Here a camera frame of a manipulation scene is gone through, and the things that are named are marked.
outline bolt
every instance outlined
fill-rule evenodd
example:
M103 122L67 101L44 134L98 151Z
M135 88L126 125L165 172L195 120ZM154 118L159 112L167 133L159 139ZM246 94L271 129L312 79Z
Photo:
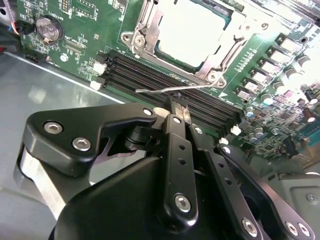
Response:
M279 132L279 129L278 129L278 128L274 128L274 129L271 130L271 133L272 133L273 135L278 135L280 132Z
M84 137L77 137L72 141L72 146L82 152L86 152L91 148L91 143Z
M151 116L151 115L152 115L152 111L150 111L150 110L147 109L147 108L143 109L143 112L144 112L145 114L147 114L148 116Z
M47 122L43 127L44 127L44 130L50 134L59 134L63 130L62 126L59 123L54 121Z
M317 204L319 202L317 196L314 195L313 193L308 193L306 195L306 199L308 199L308 201L311 202L312 204Z
M191 210L191 204L188 200L188 198L186 198L183 195L177 195L174 198L174 202L175 205L177 206L177 208L184 213L188 213Z
M134 44L136 47L142 47L143 45L145 45L146 40L144 38L144 36L136 36L134 39Z
M298 236L298 231L290 222L286 221L285 226L288 228L289 232L295 236Z
M180 124L181 120L179 118L177 118L176 116L173 117L173 120L177 123Z
M199 127L196 127L195 130L198 134L202 134L202 130Z
M310 237L310 232L302 223L298 223L298 226L300 227L300 229L304 235L306 235L307 237Z
M126 42L129 41L129 36L128 35L123 35L123 40L125 40Z
M262 30L267 30L268 29L268 27L269 27L269 24L268 23L262 23L261 24L261 28L262 28Z
M228 147L224 146L224 147L222 147L222 148L223 148L223 150L224 150L227 154L230 154L230 153L231 153L231 151L230 151L230 149L229 149Z
M242 225L244 229L250 234L252 237L256 238L258 236L258 231L256 226L247 218L242 219Z
M208 79L208 81L214 82L216 80L216 72L215 71L209 72L206 78Z
M226 82L225 81L223 81L223 80L219 80L218 81L218 86L219 87L224 87L226 85Z

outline microchip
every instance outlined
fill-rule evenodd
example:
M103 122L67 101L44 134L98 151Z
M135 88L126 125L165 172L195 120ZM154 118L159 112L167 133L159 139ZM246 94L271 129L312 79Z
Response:
M287 99L293 97L295 93L293 91L287 91L283 96L285 96Z
M267 150L271 150L271 149L273 149L274 147L273 146L271 146L271 145L267 145L266 147L265 147L265 149L267 149Z
M288 125L288 127L290 128L290 129L292 129L292 130L294 130L294 129L296 129L297 127L299 126L299 123L297 123L297 122L292 122L292 123L290 123L289 125Z
M274 60L274 61L276 61L277 63L280 63L280 64L286 63L291 59L290 56L285 55L285 54L283 54L282 52L280 52L278 50L273 50L269 57L270 57L270 59L272 59L272 60Z
M267 80L267 76L264 73L261 73L259 71L254 72L252 75L252 79L259 83L263 83L265 80Z
M293 136L288 136L282 143L289 159L299 154Z
M236 90L236 95L243 99L243 100L249 100L250 99L250 92L248 90L246 90L245 88L243 87L238 87L237 90Z
M117 0L119 4L126 6L127 5L127 0Z
M284 114L282 114L281 116L280 116L280 118L282 118L282 119L288 119L288 118L290 118L291 117L291 114L289 114L289 113L287 113L287 112L285 112Z
M254 145L251 145L247 142L245 142L244 144L241 145L241 149L243 151L249 151L249 150L253 149L254 147L255 147Z
M253 121L252 123L251 123L251 126L252 127L256 127L256 126L258 126L259 125L259 123L257 122L257 121Z
M258 88L258 84L251 80L251 79L246 79L244 82L243 82L243 86L244 88L248 89L249 91L252 91L252 92L255 92Z

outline green circuit board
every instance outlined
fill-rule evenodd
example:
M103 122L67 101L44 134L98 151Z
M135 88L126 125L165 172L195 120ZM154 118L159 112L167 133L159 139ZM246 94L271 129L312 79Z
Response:
M135 28L143 4L142 0L18 0L17 2L21 20L34 23L37 18L50 15L64 27L64 38L53 45L45 44L36 32L23 36L21 40L25 49L44 54L46 62L57 68L82 79L95 81L99 74L94 71L93 66L98 51L107 53L110 50L116 50L129 57L135 57L122 42L121 33ZM238 11L242 10L242 5L237 1L224 0L223 2ZM223 75L227 82L226 87L208 87L201 90L213 98L220 98L240 109L247 106L254 107L255 117L245 120L246 125L242 133L239 136L233 136L231 143L239 146L249 143L248 134L257 127L263 127L264 136L254 143L255 150L261 156L275 157L275 150L280 147L285 138L289 135L297 135L308 125L296 102L277 95L272 84L304 52L310 48L317 48L320 42L319 33L318 27L302 18L291 29L287 29L286 36L299 43L300 50L295 51L291 61L282 65L282 70L272 75L268 83L260 86L255 96L247 101L237 95L237 87L242 86L244 79L250 76L254 68L257 68L262 58L268 57L268 50L277 45L277 39L283 32L274 31L267 37L254 34ZM143 59L139 61L174 77L177 81L190 83L165 68ZM320 83L315 81L311 88L314 92L318 92ZM273 97L274 103L271 106L265 106L262 103L260 98L262 93L269 93ZM289 125L292 123L297 123L298 126L290 128ZM272 134L273 129L278 129L279 133Z

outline metal bracket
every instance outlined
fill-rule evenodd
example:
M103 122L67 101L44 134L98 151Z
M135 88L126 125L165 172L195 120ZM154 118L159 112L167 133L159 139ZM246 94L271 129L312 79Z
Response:
M158 216L172 231L184 232L198 219L192 145L186 140L185 122L170 114L163 123L161 199Z
M112 143L124 129L151 126L156 119L140 103L42 111L28 118L23 144L34 158L76 177L91 168L102 138ZM61 132L51 132L60 126Z
M309 225L245 163L241 149L219 144L216 151L227 160L244 184L251 186L253 194L261 199L260 205L265 213L263 229L272 239L315 239Z
M217 199L219 202L216 204L224 206L228 219L230 219L228 222L230 227L227 228L233 229L237 235L232 238L270 240L256 222L226 160L221 155L214 153L208 136L199 127L192 125L189 130L196 159L202 162L206 169L205 173L211 178L212 194L219 193L220 199Z

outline aluminum part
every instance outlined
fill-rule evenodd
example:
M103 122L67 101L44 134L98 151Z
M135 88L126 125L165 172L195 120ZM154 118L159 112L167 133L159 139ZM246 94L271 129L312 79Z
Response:
M23 174L32 179L47 206L50 208L54 218L58 219L62 209L66 205L66 202L60 195L41 163L32 157L26 149L24 149L22 153L20 169Z

